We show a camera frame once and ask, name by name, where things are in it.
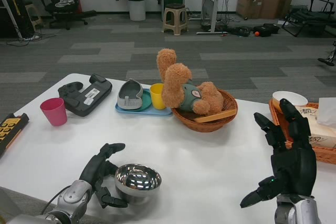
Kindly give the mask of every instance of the plastic cup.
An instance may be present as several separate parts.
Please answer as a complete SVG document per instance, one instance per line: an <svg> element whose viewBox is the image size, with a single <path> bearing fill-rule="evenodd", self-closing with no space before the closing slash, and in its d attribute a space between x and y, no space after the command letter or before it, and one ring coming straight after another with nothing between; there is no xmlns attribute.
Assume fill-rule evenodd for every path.
<svg viewBox="0 0 336 224"><path fill-rule="evenodd" d="M53 126L61 126L68 121L62 98L51 98L40 105L40 109Z"/></svg>
<svg viewBox="0 0 336 224"><path fill-rule="evenodd" d="M157 110L163 110L166 108L162 100L162 90L163 90L162 83L154 84L150 88L153 107L156 108Z"/></svg>

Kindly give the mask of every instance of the teddy bear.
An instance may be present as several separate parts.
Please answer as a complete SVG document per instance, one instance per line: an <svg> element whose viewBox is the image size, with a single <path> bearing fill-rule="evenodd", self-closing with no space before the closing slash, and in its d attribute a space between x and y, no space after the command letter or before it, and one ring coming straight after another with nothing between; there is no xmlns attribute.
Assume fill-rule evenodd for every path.
<svg viewBox="0 0 336 224"><path fill-rule="evenodd" d="M164 83L162 100L167 107L199 115L213 115L222 111L224 98L212 82L196 87L192 83L190 69L176 63L172 49L162 49L156 58L157 67Z"/></svg>

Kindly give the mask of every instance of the white bowl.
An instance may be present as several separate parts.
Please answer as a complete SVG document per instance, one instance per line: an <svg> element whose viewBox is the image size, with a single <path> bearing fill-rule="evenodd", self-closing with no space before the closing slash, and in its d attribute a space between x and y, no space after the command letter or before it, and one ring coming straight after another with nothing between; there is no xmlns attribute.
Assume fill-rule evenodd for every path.
<svg viewBox="0 0 336 224"><path fill-rule="evenodd" d="M300 94L296 94L289 91L277 91L273 93L272 102L275 108L280 112L281 112L280 100L282 98L287 99L294 106L306 106L308 104L308 100Z"/></svg>

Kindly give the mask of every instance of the stainless steel bowl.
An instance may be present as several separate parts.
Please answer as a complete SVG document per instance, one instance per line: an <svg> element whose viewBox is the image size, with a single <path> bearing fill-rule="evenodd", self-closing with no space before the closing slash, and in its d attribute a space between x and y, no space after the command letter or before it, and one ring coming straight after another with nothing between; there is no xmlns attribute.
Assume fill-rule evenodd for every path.
<svg viewBox="0 0 336 224"><path fill-rule="evenodd" d="M162 178L145 165L120 166L115 175L115 188L120 197L130 204L143 204L158 192Z"/></svg>

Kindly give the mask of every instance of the woven basket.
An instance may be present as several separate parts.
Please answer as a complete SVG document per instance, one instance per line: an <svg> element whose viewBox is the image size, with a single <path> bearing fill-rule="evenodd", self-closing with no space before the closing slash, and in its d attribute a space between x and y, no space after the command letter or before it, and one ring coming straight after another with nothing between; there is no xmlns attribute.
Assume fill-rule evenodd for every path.
<svg viewBox="0 0 336 224"><path fill-rule="evenodd" d="M228 92L224 90L218 89L218 91L222 94L224 98L224 104L223 104L223 111L226 110L233 110L236 109L238 112L238 104L234 97L230 95ZM196 123L193 121L195 118L199 117L199 115L196 115L192 112L185 112L181 111L179 109L172 109L174 115L189 129L193 131L198 132L213 132L219 130L221 127L223 127L225 124L231 122L237 115L229 116L228 118L223 118L220 120L216 120L213 122L208 123Z"/></svg>
<svg viewBox="0 0 336 224"><path fill-rule="evenodd" d="M282 128L283 134L285 135L285 138L287 140L286 147L291 148L293 139L289 136L289 132L288 132L289 123L286 121L285 116L279 111L277 111L277 109L273 106L272 99L269 101L268 104L269 104L269 109L271 111L274 123L276 125L280 125L280 127ZM313 107L316 109L319 108L318 103L308 103L307 106ZM313 150L315 151L316 159L318 161L336 165L336 149L313 146Z"/></svg>

